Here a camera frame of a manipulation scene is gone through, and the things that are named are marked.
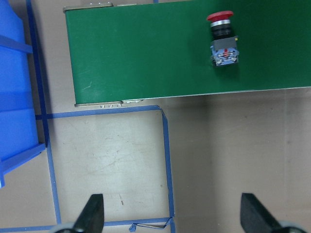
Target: blue container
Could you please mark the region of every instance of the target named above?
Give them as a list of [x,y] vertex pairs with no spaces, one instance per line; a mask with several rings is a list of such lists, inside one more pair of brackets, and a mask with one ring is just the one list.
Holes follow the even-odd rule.
[[0,0],[0,188],[4,174],[39,155],[23,22]]

